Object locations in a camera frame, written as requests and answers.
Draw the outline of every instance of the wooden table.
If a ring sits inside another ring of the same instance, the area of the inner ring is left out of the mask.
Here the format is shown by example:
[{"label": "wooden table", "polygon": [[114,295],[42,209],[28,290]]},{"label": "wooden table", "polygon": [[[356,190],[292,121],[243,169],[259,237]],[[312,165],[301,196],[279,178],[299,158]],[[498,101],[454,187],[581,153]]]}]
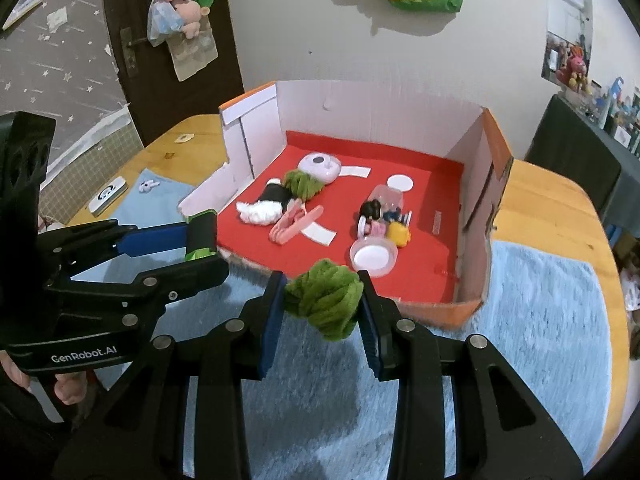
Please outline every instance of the wooden table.
[{"label": "wooden table", "polygon": [[[195,137],[184,144],[175,144],[174,140],[182,133],[193,133]],[[217,116],[195,116],[147,146],[118,174],[132,184],[144,168],[149,168],[197,186],[225,161],[220,120]],[[97,219],[108,218],[121,200],[122,197]],[[83,208],[71,225],[97,219]],[[616,265],[593,205],[577,184],[516,160],[494,225],[494,239],[589,262],[598,275],[607,305],[613,357],[611,399],[600,443],[603,453],[617,435],[625,403],[628,332]]]}]

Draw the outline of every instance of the human hand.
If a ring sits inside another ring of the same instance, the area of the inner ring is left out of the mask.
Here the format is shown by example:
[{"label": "human hand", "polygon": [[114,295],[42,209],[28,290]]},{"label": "human hand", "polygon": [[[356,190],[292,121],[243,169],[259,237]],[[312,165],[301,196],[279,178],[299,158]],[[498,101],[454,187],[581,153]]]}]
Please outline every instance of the human hand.
[{"label": "human hand", "polygon": [[[27,391],[31,391],[31,378],[15,365],[5,351],[0,351],[0,364],[2,364],[2,369],[14,383]],[[77,404],[84,399],[87,388],[85,372],[58,374],[56,379],[57,382],[54,386],[56,397],[67,406]]]}]

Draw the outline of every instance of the pink clothespin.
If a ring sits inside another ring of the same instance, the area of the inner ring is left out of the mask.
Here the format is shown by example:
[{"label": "pink clothespin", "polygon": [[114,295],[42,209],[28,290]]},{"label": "pink clothespin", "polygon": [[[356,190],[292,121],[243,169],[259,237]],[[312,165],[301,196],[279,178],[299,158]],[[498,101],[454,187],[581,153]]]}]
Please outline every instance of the pink clothespin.
[{"label": "pink clothespin", "polygon": [[269,240],[276,244],[284,245],[302,231],[302,229],[309,227],[313,222],[318,220],[323,212],[324,208],[319,205],[312,211],[306,213],[302,200],[297,199],[289,205],[289,208],[284,215],[282,215],[282,218],[273,226],[269,232]]}]

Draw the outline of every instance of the gray wallpaper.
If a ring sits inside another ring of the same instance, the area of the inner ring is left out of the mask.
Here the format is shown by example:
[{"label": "gray wallpaper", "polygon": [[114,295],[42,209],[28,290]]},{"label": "gray wallpaper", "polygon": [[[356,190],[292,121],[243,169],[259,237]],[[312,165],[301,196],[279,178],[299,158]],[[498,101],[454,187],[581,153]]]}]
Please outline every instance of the gray wallpaper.
[{"label": "gray wallpaper", "polygon": [[[68,22],[50,32],[61,7]],[[43,0],[0,36],[0,112],[55,118],[50,162],[125,103],[102,0]]]}]

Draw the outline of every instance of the white fluffy cloth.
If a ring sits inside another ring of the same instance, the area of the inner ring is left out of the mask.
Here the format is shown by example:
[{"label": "white fluffy cloth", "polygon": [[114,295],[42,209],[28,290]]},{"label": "white fluffy cloth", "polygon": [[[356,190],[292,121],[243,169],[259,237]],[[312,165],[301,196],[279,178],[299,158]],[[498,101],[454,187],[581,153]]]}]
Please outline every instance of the white fluffy cloth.
[{"label": "white fluffy cloth", "polygon": [[236,202],[236,209],[240,213],[240,219],[245,224],[275,224],[282,216],[282,204],[268,200],[256,202],[255,204]]}]

